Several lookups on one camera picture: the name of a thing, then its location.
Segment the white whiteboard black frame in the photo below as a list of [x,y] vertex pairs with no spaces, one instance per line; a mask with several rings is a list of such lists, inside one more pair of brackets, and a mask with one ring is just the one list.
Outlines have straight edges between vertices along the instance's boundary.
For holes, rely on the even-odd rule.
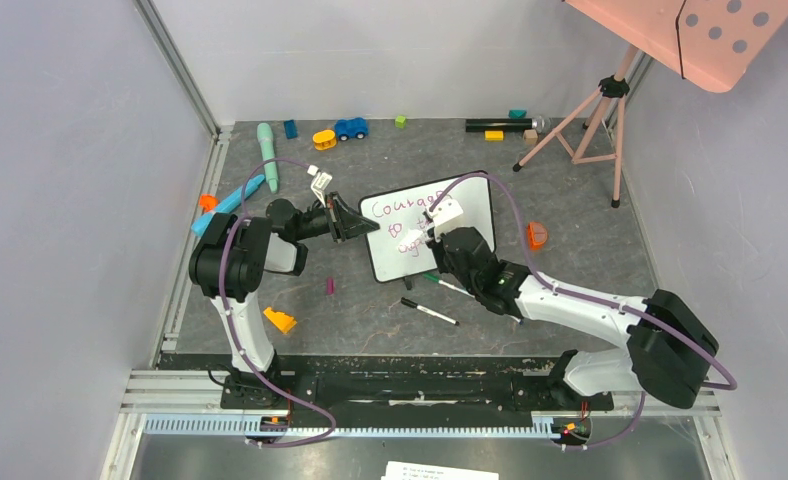
[[[448,177],[361,198],[359,212],[379,225],[378,230],[366,236],[376,281],[396,281],[436,268],[431,250],[421,239],[411,238],[409,232],[428,227],[424,211],[453,182]],[[463,208],[465,224],[475,227],[488,246],[494,248],[496,235],[489,181],[481,177],[464,180],[448,196]]]

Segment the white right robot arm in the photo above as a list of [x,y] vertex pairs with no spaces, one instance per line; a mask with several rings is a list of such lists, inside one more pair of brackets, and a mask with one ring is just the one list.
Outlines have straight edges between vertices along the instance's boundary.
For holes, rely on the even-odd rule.
[[649,298],[578,288],[499,259],[473,227],[431,238],[442,273],[453,275],[486,310],[558,324],[611,344],[600,352],[570,350],[547,382],[550,400],[572,408],[585,397],[645,392],[675,408],[692,407],[719,343],[676,294]]

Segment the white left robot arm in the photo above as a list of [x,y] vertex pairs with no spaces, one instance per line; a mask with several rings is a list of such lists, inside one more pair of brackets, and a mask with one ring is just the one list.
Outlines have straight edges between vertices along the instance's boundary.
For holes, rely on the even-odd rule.
[[278,355],[264,330],[258,290],[265,273],[300,275],[308,248],[302,242],[329,235],[337,243],[379,229],[336,192],[300,210],[287,199],[270,202],[263,217],[242,220],[216,213],[189,260],[189,277],[218,311],[232,350],[222,387],[232,400],[272,407],[284,394]]

